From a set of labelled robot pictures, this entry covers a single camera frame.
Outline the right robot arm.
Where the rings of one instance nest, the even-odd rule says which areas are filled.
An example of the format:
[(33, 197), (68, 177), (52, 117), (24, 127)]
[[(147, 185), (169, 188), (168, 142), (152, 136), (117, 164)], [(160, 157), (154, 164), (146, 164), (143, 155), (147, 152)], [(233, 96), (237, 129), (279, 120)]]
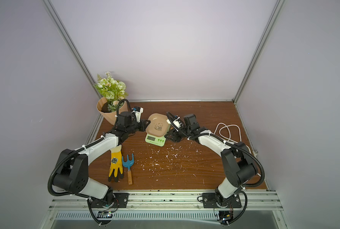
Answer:
[(231, 143), (222, 139), (201, 127), (194, 114), (186, 115), (183, 119), (170, 112), (166, 116), (172, 126), (165, 135), (166, 139), (175, 143), (184, 139), (192, 140), (221, 157), (225, 179), (215, 190), (219, 202), (237, 195), (245, 187), (256, 188), (264, 182), (264, 168), (245, 143)]

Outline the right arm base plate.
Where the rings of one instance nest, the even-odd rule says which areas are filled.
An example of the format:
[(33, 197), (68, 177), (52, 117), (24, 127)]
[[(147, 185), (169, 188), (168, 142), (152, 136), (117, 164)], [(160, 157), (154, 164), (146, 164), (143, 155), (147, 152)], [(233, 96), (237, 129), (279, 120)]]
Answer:
[(239, 195), (231, 195), (228, 198), (222, 197), (221, 194), (206, 192), (202, 193), (197, 200), (203, 204), (204, 208), (236, 208), (240, 209), (242, 207), (241, 199)]

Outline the beige panda bowl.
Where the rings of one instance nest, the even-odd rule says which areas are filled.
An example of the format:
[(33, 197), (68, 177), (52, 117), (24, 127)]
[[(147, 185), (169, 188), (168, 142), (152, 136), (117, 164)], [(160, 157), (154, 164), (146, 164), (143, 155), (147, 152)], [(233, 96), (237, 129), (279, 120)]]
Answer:
[(159, 113), (151, 114), (149, 117), (150, 124), (146, 128), (146, 133), (156, 137), (165, 136), (170, 128), (167, 120), (168, 117), (166, 115)]

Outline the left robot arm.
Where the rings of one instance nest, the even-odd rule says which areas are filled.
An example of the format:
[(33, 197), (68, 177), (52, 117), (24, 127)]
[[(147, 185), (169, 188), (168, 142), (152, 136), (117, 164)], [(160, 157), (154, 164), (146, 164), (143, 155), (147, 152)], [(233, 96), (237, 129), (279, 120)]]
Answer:
[(89, 177), (89, 165), (109, 150), (121, 145), (131, 134), (144, 132), (151, 123), (140, 119), (141, 112), (122, 112), (114, 127), (96, 141), (76, 150), (66, 149), (48, 179), (48, 192), (53, 196), (76, 195), (109, 202), (110, 188)]

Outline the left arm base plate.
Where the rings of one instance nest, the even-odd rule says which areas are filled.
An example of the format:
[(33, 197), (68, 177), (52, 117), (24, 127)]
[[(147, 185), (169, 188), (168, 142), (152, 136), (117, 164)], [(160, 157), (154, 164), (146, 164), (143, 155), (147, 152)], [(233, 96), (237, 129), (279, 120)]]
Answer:
[(122, 192), (114, 192), (111, 195), (108, 195), (104, 199), (98, 199), (91, 197), (90, 198), (90, 207), (91, 208), (126, 208), (129, 200), (129, 193)]

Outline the green electronic scale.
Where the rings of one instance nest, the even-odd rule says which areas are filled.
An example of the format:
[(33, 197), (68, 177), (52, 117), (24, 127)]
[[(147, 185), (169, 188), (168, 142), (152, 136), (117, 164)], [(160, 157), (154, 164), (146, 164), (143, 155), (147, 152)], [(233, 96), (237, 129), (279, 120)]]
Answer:
[(159, 147), (163, 147), (165, 145), (166, 138), (164, 136), (158, 137), (158, 136), (147, 134), (145, 141), (147, 143), (150, 143), (150, 144), (153, 144)]

